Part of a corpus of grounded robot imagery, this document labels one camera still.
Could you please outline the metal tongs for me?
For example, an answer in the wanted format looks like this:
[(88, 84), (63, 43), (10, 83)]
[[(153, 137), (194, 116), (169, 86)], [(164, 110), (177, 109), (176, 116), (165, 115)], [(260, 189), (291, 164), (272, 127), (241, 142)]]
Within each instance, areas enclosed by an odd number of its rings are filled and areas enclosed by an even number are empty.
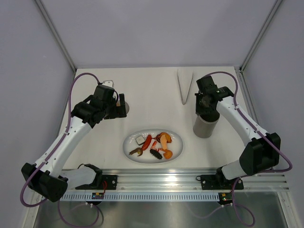
[(193, 71), (177, 69), (176, 78), (182, 105), (185, 105), (188, 101), (194, 75)]

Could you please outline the pale pink salmon slice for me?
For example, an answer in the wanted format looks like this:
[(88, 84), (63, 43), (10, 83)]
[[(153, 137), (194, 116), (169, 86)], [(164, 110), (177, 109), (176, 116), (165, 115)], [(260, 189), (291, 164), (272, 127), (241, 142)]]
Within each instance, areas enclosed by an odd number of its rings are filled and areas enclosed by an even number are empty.
[(161, 143), (161, 148), (162, 148), (163, 150), (167, 150), (167, 149), (168, 149), (166, 135), (163, 134), (163, 135), (160, 137), (160, 143)]

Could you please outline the fried orange tempura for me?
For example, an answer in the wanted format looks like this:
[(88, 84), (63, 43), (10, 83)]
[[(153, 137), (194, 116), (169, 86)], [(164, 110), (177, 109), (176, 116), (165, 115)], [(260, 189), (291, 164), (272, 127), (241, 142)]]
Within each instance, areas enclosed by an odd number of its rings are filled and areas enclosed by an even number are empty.
[(170, 136), (168, 133), (162, 132), (162, 133), (160, 133), (160, 135), (161, 135), (161, 137), (162, 137), (162, 136), (165, 137), (167, 143), (171, 143), (171, 142), (172, 142), (171, 136)]

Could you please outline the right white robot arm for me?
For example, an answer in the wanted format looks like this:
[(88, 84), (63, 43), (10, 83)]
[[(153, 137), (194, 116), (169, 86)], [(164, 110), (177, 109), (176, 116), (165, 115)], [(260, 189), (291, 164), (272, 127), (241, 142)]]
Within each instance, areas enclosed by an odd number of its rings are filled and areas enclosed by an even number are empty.
[(199, 138), (209, 138), (221, 116), (238, 133), (245, 148), (240, 158), (217, 168), (212, 175), (202, 174), (196, 179), (203, 190), (242, 190), (243, 176), (266, 171), (279, 163), (281, 139), (276, 133), (268, 133), (236, 101), (236, 94), (228, 87), (218, 87), (211, 75), (196, 81), (199, 91), (196, 97), (196, 121), (193, 132)]

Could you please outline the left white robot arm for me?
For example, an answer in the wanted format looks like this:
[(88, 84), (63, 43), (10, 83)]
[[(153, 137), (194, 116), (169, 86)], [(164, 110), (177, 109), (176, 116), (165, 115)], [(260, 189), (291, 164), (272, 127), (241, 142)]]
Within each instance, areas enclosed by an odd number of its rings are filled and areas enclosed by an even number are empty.
[(63, 167), (79, 142), (103, 119), (125, 118), (123, 94), (117, 94), (111, 80), (99, 83), (93, 95), (69, 109), (68, 124), (49, 149), (33, 164), (25, 163), (21, 173), (26, 186), (51, 202), (73, 188), (98, 189), (105, 186), (100, 168), (85, 164), (64, 171)]

